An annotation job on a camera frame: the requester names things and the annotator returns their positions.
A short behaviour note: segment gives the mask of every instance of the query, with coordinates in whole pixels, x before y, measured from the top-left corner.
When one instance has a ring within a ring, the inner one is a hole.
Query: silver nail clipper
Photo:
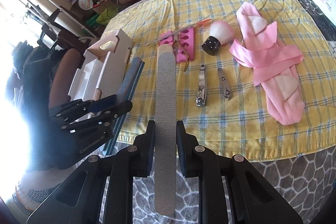
[[[224,71],[220,68],[218,68],[218,77],[219,77],[220,86],[222,88],[222,91],[224,92],[224,97],[230,100],[232,96],[231,88],[230,88],[229,82],[226,79]]]
[[[198,76],[198,89],[196,94],[196,105],[205,106],[207,99],[207,78],[205,72],[205,65],[201,65]]]

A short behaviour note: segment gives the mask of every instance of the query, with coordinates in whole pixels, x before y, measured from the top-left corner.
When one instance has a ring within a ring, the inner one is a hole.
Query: pink fabric bow
[[[302,53],[277,40],[276,22],[256,34],[251,17],[261,16],[254,5],[243,3],[236,15],[246,48],[235,39],[229,51],[239,64],[254,68],[253,84],[264,88],[268,113],[282,125],[299,122],[305,104],[294,65],[303,60]]]

